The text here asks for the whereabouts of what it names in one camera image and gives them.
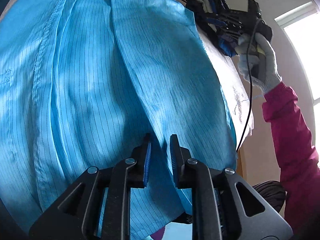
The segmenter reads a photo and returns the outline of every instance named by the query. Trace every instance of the white wall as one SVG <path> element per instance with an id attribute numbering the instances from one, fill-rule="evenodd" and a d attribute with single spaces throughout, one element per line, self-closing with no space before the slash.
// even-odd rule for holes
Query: white wall
<path id="1" fill-rule="evenodd" d="M 247 0 L 226 0 L 232 9 L 247 10 Z M 272 46 L 276 52 L 278 70 L 287 86 L 293 87 L 299 97 L 299 106 L 311 132 L 315 134 L 312 98 L 302 66 L 283 30 L 274 19 L 310 0 L 256 0 L 260 4 L 262 17 L 273 29 Z M 247 91 L 249 86 L 244 82 Z M 260 90 L 253 89 L 253 96 L 260 95 Z M 261 105 L 263 98 L 253 101 L 254 130 L 244 142 L 246 177 L 250 184 L 266 180 L 279 180 L 280 170 L 274 154 L 270 124 L 265 123 Z"/>

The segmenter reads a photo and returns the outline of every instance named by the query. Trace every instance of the purple fabric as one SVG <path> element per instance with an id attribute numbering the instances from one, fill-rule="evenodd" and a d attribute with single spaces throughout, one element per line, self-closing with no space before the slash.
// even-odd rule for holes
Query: purple fabric
<path id="1" fill-rule="evenodd" d="M 292 88 L 281 82 L 265 99 L 263 117 L 271 123 L 280 182 L 287 191 L 284 219 L 296 233 L 313 213 L 320 212 L 319 155 Z"/>
<path id="2" fill-rule="evenodd" d="M 153 234 L 151 235 L 151 238 L 152 238 L 153 240 L 161 240 L 162 237 L 163 237 L 163 235 L 164 235 L 164 230 L 165 230 L 165 227 L 160 228 L 158 231 L 156 231 L 155 233 L 153 233 Z"/>

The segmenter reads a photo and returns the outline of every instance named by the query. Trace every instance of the metal screw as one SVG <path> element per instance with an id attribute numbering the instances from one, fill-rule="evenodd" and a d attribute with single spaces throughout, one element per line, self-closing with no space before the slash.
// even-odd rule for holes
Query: metal screw
<path id="1" fill-rule="evenodd" d="M 224 172 L 228 175 L 233 175 L 235 174 L 235 171 L 232 168 L 226 168 L 224 169 Z"/>
<path id="2" fill-rule="evenodd" d="M 97 167 L 93 167 L 93 166 L 88 169 L 88 173 L 90 174 L 95 174 L 97 171 L 98 171 Z"/>
<path id="3" fill-rule="evenodd" d="M 135 162 L 136 162 L 136 160 L 134 158 L 125 159 L 125 163 L 129 164 L 129 165 L 134 164 Z"/>
<path id="4" fill-rule="evenodd" d="M 190 158 L 190 159 L 188 159 L 188 163 L 191 164 L 191 165 L 195 165 L 195 164 L 198 163 L 198 161 L 196 159 L 194 159 L 194 158 Z"/>

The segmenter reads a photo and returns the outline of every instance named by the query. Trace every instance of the blue striped garment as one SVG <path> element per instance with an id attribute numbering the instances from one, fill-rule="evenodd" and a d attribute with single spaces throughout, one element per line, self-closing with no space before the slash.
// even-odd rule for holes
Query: blue striped garment
<path id="1" fill-rule="evenodd" d="M 182 212 L 169 138 L 235 168 L 235 131 L 196 30 L 175 0 L 18 0 L 0 23 L 0 198 L 33 222 L 90 166 L 114 166 L 152 133 L 148 187 L 131 193 L 131 237 Z"/>

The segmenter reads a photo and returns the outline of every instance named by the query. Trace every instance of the gloved hand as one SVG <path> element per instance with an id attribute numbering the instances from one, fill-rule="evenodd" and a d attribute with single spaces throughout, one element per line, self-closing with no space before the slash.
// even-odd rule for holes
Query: gloved hand
<path id="1" fill-rule="evenodd" d="M 266 55 L 266 69 L 265 71 L 262 70 L 262 67 L 260 67 L 261 64 L 264 64 L 263 62 L 260 62 L 259 58 L 254 55 L 250 55 L 250 51 L 255 52 L 255 48 L 252 46 L 249 49 L 249 67 L 252 69 L 252 67 L 256 64 L 259 64 L 259 70 L 258 70 L 258 78 L 255 78 L 252 76 L 252 84 L 255 86 L 258 86 L 262 93 L 265 95 L 270 90 L 275 88 L 278 84 L 281 83 L 282 77 L 278 74 L 277 71 L 277 63 L 276 63 L 276 54 L 271 47 L 270 43 L 267 41 L 267 39 L 261 35 L 260 33 L 255 34 L 255 40 L 260 45 L 262 50 L 265 52 Z M 236 52 L 240 55 L 240 61 L 238 63 L 238 69 L 239 73 L 243 75 L 244 79 L 249 80 L 249 73 L 248 73 L 248 66 L 247 66 L 247 49 L 248 44 L 250 42 L 250 36 L 248 34 L 243 34 L 239 38 L 239 46 L 236 47 Z"/>

